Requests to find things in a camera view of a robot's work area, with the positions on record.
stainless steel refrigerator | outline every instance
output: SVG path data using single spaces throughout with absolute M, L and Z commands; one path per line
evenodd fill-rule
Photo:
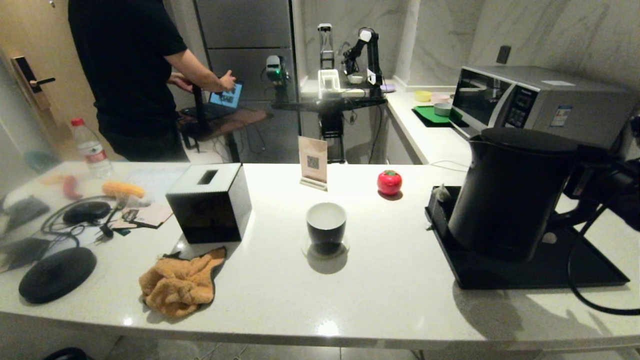
M 298 101 L 298 80 L 290 0 L 195 0 L 209 66 L 222 76 L 228 69 L 244 81 L 240 106 L 273 117 L 236 131 L 243 163 L 298 163 L 300 115 L 271 109 L 273 85 L 263 69 L 270 55 L 284 58 L 291 82 L 290 101 Z

white countertop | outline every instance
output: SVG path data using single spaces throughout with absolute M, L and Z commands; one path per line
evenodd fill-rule
M 419 102 L 412 91 L 405 91 L 396 85 L 396 91 L 387 93 L 388 108 L 397 120 L 404 136 L 423 164 L 437 161 L 453 161 L 466 166 L 471 162 L 471 150 L 467 141 L 451 128 L 426 127 L 413 113 L 414 106 L 433 105 L 431 102 Z M 316 79 L 306 80 L 301 86 L 303 98 L 317 97 Z
M 114 165 L 120 175 L 163 166 Z M 66 173 L 85 169 L 82 163 L 62 166 Z M 403 176 L 403 196 L 389 201 L 376 191 L 376 177 L 385 168 L 330 165 L 329 191 L 322 192 L 298 183 L 299 165 L 245 165 L 253 204 L 245 237 L 235 250 L 229 247 L 230 258 L 215 279 L 213 304 L 187 318 L 170 320 L 150 311 L 138 285 L 156 257 L 171 252 L 180 239 L 174 217 L 158 230 L 135 229 L 90 245 L 98 259 L 92 275 L 48 304 L 34 306 L 19 297 L 26 268 L 0 274 L 0 313 L 89 331 L 247 343 L 434 350 L 640 345 L 640 318 L 591 310 L 569 290 L 460 290 L 435 236 L 425 230 L 424 206 L 433 185 L 460 185 L 465 173 L 394 165 Z M 79 190 L 98 193 L 100 184 L 84 180 Z M 52 209 L 67 203 L 58 188 L 36 181 L 23 190 Z M 305 212 L 322 201 L 338 202 L 347 211 L 345 263 L 318 263 L 303 255 Z M 559 209 L 571 205 L 563 199 Z M 631 279 L 627 286 L 585 290 L 588 298 L 637 307 L 637 233 L 606 212 L 588 238 Z

black t-shirt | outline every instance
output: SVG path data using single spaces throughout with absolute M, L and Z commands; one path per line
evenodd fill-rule
M 99 119 L 128 133 L 175 119 L 163 56 L 187 46 L 162 0 L 70 0 L 68 20 Z

kettle lid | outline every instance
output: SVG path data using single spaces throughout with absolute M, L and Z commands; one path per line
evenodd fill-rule
M 515 127 L 491 127 L 480 134 L 484 141 L 537 154 L 562 155 L 578 149 L 578 143 L 562 136 Z

orange towel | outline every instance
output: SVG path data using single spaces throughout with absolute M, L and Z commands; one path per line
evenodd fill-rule
M 215 296 L 211 271 L 225 262 L 221 247 L 192 260 L 164 258 L 140 277 L 140 287 L 149 307 L 179 318 L 208 304 Z

